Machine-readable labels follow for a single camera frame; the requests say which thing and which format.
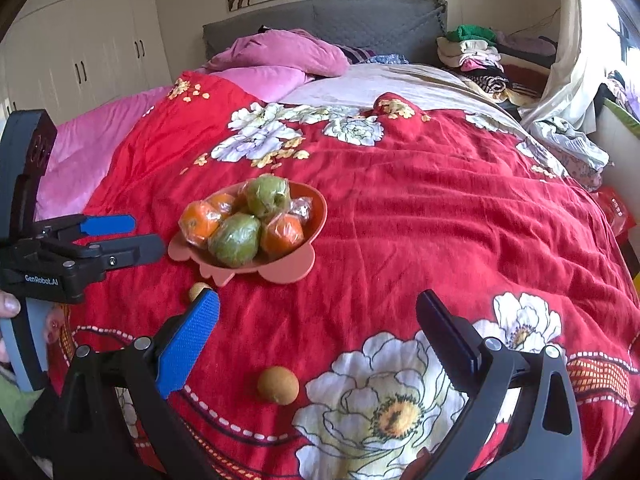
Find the white wardrobe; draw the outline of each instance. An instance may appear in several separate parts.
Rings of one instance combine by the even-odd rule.
[[[169,84],[156,0],[28,0],[0,43],[4,115],[45,108],[60,124]]]

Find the white curtain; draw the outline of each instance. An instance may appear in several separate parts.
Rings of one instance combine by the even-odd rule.
[[[590,134],[596,129],[593,98],[606,76],[603,45],[598,37],[608,25],[599,19],[600,0],[560,1],[556,63],[540,102],[520,108],[522,126],[532,132],[537,121],[560,117],[576,130]]]

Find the pink plastic bowl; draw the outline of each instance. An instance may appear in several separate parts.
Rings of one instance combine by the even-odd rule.
[[[229,193],[236,195],[244,182],[233,186],[225,187],[218,193]],[[316,262],[316,252],[311,243],[322,231],[326,222],[326,200],[324,196],[315,188],[299,182],[289,182],[292,198],[308,196],[312,198],[312,215],[309,222],[304,226],[305,243],[293,252],[281,257],[278,260],[269,262],[265,256],[259,254],[253,261],[239,269],[228,269],[219,267],[216,261],[207,251],[188,244],[180,231],[169,242],[169,257],[176,262],[186,262],[193,260],[200,266],[200,274],[206,280],[212,278],[217,286],[225,286],[236,274],[247,274],[257,272],[265,280],[271,283],[293,283],[301,280],[314,266]]]

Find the red bag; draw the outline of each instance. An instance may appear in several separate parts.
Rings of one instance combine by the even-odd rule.
[[[626,240],[626,233],[636,225],[636,221],[626,208],[620,196],[612,187],[602,186],[599,190],[591,193],[600,208],[604,211],[609,225],[613,229],[613,234],[618,242]]]

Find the red bedspread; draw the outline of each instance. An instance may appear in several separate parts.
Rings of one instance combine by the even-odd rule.
[[[264,108],[228,81],[185,73],[116,151],[86,213],[132,214],[137,232],[166,242],[188,202],[265,172],[328,202],[304,280],[236,276],[219,290],[220,321],[171,404],[224,478],[398,478],[421,447],[441,442],[465,400],[415,319],[418,293],[432,288],[484,336],[561,349],[591,472],[639,393],[638,298],[603,213],[484,116],[423,112],[392,94],[371,117],[355,113]],[[196,281],[194,265],[165,258],[92,285],[53,352],[56,387],[75,345],[107,350],[153,335],[184,311]],[[300,379],[290,406],[257,397],[271,365]],[[495,452],[516,397],[478,464]],[[149,453],[128,402],[122,392]]]

